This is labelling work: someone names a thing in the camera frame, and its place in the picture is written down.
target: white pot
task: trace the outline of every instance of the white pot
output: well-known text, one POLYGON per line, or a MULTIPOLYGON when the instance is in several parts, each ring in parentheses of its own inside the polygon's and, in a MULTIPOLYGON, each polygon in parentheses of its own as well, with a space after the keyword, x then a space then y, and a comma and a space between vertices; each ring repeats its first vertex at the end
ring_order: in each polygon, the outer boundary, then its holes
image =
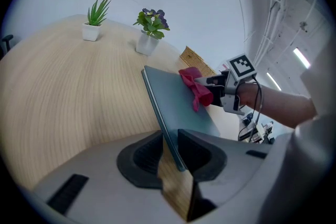
POLYGON ((99 32, 100 32, 100 26, 94 26, 94 25, 89 25, 87 23, 82 25, 82 35, 84 40, 88 41, 96 41, 99 32))
POLYGON ((153 50, 157 47, 159 40, 148 36, 144 31, 142 31, 142 33, 143 34, 140 36, 135 50, 141 54, 150 56, 153 50))

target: fluorescent light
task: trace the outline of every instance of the fluorescent light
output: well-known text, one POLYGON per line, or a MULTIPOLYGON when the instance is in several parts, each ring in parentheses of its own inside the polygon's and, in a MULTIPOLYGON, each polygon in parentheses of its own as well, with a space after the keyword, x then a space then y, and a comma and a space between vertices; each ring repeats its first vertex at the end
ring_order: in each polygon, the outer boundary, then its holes
POLYGON ((293 52, 296 54, 296 56, 300 59, 300 61, 306 68, 310 67, 310 63, 305 58, 305 56, 303 56, 302 52, 300 52, 298 48, 296 48, 293 52))
POLYGON ((279 91, 281 91, 281 88, 279 87, 278 83, 274 80, 274 78, 269 73, 267 73, 267 76, 269 76, 269 78, 274 82, 274 84, 278 87, 279 91))

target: wooden table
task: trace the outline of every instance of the wooden table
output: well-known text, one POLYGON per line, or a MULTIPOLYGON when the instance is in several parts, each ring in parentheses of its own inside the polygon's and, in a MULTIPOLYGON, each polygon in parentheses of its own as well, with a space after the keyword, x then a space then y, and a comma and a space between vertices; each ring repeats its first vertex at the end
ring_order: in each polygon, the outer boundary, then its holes
MULTIPOLYGON (((150 57, 136 53, 140 31, 120 23, 106 20, 96 42, 82 40, 85 21, 75 15, 53 23, 0 61, 1 154, 14 180, 29 189, 93 145, 159 130, 141 70, 187 67, 165 41, 150 57)), ((237 136, 236 115, 208 111, 224 135, 237 136)), ((185 218, 192 176, 176 169, 165 143, 159 176, 164 196, 185 218)))

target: potted plant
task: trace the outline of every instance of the potted plant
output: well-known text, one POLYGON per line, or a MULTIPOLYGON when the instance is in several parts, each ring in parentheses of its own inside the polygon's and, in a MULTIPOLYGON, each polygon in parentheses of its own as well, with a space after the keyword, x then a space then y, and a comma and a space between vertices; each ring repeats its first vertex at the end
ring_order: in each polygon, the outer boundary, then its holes
POLYGON ((159 40, 164 37, 164 34, 159 30, 170 30, 167 21, 164 18, 164 12, 161 9, 156 12, 153 9, 148 10, 144 8, 139 12, 137 21, 133 25, 136 24, 143 26, 143 34, 141 35, 135 50, 141 54, 149 56, 156 48, 159 40))
POLYGON ((93 4, 91 12, 88 11, 88 22, 82 26, 82 35, 84 40, 96 41, 100 32, 101 23, 106 19, 104 18, 109 9, 108 5, 111 1, 103 0, 98 9, 98 0, 93 4))

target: pink cloth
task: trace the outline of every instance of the pink cloth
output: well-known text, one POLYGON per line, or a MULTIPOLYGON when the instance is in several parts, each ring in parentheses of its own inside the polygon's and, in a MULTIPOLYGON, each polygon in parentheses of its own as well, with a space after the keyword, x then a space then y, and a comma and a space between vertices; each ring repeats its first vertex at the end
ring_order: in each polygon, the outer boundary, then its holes
POLYGON ((200 102, 203 106, 208 106, 214 100, 214 95, 207 87, 197 83, 194 79, 202 76, 201 72, 196 67, 188 67, 178 71, 183 79, 183 82, 193 91, 195 99, 193 101, 194 111, 198 111, 200 102))

